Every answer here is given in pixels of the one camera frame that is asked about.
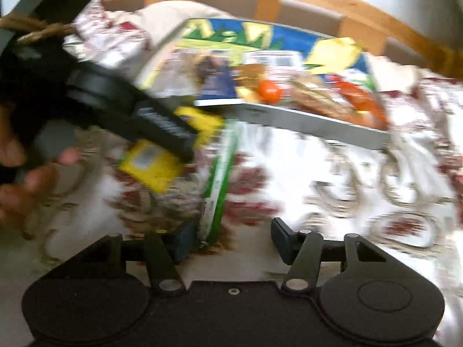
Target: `yellow sticker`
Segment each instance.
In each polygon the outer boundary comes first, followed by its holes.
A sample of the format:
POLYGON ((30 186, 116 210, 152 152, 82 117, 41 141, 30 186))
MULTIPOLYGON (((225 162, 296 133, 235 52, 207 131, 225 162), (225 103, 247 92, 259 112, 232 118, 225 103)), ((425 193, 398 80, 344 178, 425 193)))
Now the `yellow sticker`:
POLYGON ((319 39, 304 64, 318 64, 312 74, 337 73, 354 65, 362 49, 351 38, 319 39))
MULTIPOLYGON (((207 144, 224 125, 220 116, 210 115, 193 107, 179 107, 174 112, 198 130, 195 148, 207 144)), ((141 181, 156 193, 164 193, 170 182, 180 176, 184 163, 152 142, 140 140, 133 147, 120 169, 141 181)))
POLYGON ((268 48, 272 41, 273 26, 271 24, 256 23, 256 22, 241 22, 245 29, 246 40, 249 43, 254 43, 261 40, 260 48, 268 48))
POLYGON ((235 87, 236 95, 244 99, 248 103, 262 103, 262 100, 259 98, 258 94, 246 87, 236 86, 235 87))

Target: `metal tray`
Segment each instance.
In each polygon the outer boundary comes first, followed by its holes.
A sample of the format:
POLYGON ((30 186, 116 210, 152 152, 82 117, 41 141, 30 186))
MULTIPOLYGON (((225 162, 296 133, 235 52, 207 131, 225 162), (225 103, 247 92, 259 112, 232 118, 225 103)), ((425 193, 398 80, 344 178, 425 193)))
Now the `metal tray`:
MULTIPOLYGON (((253 20, 240 20, 246 22, 266 23, 253 20)), ((166 58, 171 49, 181 39, 183 29, 187 21, 177 26, 159 45, 151 51, 151 58, 136 78, 136 85, 142 89, 146 86, 152 71, 166 58)), ((313 31, 298 29, 288 25, 272 23, 273 26, 286 27, 298 31, 307 32, 325 39, 332 39, 332 36, 319 34, 313 31)), ((173 98, 164 101, 169 108, 175 109, 180 104, 190 103, 185 98, 173 98)), ((371 150, 380 150, 390 140, 390 132, 367 128, 359 125, 346 123, 345 121, 332 119, 314 113, 289 109, 280 106, 267 104, 243 103, 228 106, 217 106, 208 110, 218 112, 230 117, 253 124, 261 124, 297 131, 304 134, 315 135, 326 139, 338 140, 345 143, 365 147, 371 150)))

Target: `rope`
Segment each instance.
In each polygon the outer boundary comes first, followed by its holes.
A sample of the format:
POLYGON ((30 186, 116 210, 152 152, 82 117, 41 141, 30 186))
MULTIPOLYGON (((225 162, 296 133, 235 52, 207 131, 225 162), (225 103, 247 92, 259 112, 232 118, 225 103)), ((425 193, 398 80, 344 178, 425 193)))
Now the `rope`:
POLYGON ((13 13, 0 18, 0 29, 27 32, 16 40, 20 45, 29 45, 52 36, 65 37, 76 33, 76 29, 71 24, 48 25, 45 21, 13 13))

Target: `round pad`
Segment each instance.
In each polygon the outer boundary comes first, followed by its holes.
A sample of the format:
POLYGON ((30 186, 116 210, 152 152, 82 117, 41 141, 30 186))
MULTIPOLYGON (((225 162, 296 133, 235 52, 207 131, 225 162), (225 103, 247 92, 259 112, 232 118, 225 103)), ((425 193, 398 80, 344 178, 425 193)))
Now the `round pad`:
POLYGON ((408 289, 388 280, 365 283, 358 289, 357 295, 363 305, 379 312, 400 311, 411 302, 411 293, 408 289))
POLYGON ((325 283, 319 302, 342 330, 383 343, 429 335, 444 314, 442 294, 419 275, 372 280, 346 271, 325 283))
POLYGON ((40 279, 24 294, 22 310, 33 332, 59 341, 94 342, 130 326, 148 302, 147 288, 129 274, 40 279))

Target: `black device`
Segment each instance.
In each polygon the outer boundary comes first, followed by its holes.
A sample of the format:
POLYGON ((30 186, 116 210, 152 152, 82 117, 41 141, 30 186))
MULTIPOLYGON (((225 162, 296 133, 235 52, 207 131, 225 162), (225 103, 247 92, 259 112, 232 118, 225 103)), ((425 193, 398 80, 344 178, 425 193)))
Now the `black device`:
MULTIPOLYGON (((12 13, 71 23, 90 0, 20 0, 12 13)), ((78 62, 55 37, 18 45, 25 32, 0 29, 0 101, 12 101, 14 132, 29 147, 49 119, 99 125, 131 141, 148 139, 183 161, 193 158, 197 131, 115 71, 78 62)), ((16 170, 0 168, 0 184, 16 170)))
POLYGON ((281 288, 195 281, 187 290, 173 240, 103 237, 24 294, 32 345, 437 346, 445 305, 431 282, 356 234, 325 241, 279 218, 271 230, 292 264, 281 288), (150 287, 126 273, 126 261, 146 263, 150 287), (339 261, 341 272, 317 287, 322 261, 339 261))

